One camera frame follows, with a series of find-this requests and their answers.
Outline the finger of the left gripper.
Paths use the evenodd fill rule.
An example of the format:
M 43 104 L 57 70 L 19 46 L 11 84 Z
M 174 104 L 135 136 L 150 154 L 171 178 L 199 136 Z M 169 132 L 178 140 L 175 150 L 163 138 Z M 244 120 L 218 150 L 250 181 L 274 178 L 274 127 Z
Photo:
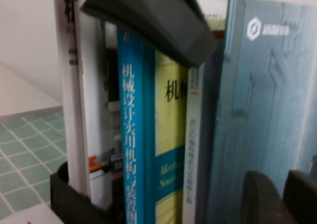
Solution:
M 183 66 L 200 66 L 218 46 L 197 0 L 85 0 L 81 10 L 133 31 Z

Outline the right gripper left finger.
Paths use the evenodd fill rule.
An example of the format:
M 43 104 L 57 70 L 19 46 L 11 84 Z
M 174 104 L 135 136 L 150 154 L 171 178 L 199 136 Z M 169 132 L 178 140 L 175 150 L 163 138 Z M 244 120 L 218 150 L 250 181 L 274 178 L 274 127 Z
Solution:
M 248 171 L 244 178 L 241 223 L 281 224 L 285 214 L 273 182 L 258 171 Z

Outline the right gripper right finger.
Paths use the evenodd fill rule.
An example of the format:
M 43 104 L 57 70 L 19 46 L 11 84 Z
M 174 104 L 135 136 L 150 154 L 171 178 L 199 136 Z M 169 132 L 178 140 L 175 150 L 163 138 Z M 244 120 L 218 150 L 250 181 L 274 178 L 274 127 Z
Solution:
M 317 224 L 317 182 L 299 170 L 288 173 L 284 203 L 299 224 Z

